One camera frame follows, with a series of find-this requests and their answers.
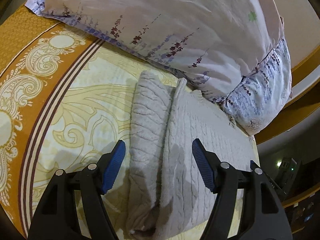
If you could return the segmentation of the wooden headboard shelf unit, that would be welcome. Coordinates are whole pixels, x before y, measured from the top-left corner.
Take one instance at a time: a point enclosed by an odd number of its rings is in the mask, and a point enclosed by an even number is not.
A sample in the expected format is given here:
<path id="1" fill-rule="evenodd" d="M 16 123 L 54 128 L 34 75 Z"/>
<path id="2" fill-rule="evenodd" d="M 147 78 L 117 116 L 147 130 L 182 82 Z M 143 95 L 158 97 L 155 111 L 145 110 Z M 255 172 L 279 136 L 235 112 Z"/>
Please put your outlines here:
<path id="1" fill-rule="evenodd" d="M 262 144 L 297 125 L 319 108 L 319 47 L 292 68 L 292 88 L 297 88 L 307 77 L 314 77 L 306 88 L 285 105 L 278 116 L 255 135 L 256 143 Z"/>

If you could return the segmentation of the grey cable-knit sweater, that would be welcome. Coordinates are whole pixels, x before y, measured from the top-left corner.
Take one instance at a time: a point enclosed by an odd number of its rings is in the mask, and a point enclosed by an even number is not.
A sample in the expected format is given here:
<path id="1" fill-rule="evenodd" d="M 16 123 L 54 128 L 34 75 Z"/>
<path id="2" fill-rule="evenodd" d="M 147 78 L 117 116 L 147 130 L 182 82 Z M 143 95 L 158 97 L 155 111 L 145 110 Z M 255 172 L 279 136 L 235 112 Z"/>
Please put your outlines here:
<path id="1" fill-rule="evenodd" d="M 216 196 L 204 185 L 191 145 L 240 170 L 258 159 L 252 136 L 199 90 L 142 72 L 131 113 L 130 194 L 126 229 L 135 239 L 168 239 L 203 224 Z"/>

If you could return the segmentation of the floral white purple pillow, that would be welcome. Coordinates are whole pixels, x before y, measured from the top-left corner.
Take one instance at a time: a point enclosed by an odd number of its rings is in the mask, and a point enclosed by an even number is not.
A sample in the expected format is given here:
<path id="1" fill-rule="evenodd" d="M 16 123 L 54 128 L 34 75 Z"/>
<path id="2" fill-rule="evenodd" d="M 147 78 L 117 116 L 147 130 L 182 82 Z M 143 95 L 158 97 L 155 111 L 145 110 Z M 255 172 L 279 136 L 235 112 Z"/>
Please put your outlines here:
<path id="1" fill-rule="evenodd" d="M 218 103 L 249 135 L 291 94 L 290 53 L 274 0 L 27 0 L 176 77 Z"/>

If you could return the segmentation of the wooden side shelf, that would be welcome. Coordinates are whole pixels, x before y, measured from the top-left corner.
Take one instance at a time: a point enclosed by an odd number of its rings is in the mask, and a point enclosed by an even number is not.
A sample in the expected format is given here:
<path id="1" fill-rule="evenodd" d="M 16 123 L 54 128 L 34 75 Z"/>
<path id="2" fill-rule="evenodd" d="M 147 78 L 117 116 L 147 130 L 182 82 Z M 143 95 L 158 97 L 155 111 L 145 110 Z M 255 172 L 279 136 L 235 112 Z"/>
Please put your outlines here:
<path id="1" fill-rule="evenodd" d="M 310 220 L 319 213 L 319 183 L 282 203 L 291 232 L 303 231 Z"/>

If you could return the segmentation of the yellow ornate bedspread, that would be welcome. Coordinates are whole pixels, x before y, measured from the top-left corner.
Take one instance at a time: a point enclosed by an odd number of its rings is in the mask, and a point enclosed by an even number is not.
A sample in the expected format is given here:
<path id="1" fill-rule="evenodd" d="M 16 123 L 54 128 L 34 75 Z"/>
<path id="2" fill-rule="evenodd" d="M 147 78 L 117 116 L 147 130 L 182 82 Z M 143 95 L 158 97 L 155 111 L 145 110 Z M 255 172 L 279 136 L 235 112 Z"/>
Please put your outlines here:
<path id="1" fill-rule="evenodd" d="M 177 78 L 61 22 L 20 6 L 1 25 L 1 206 L 26 236 L 58 169 L 97 161 L 130 142 L 141 72 Z"/>

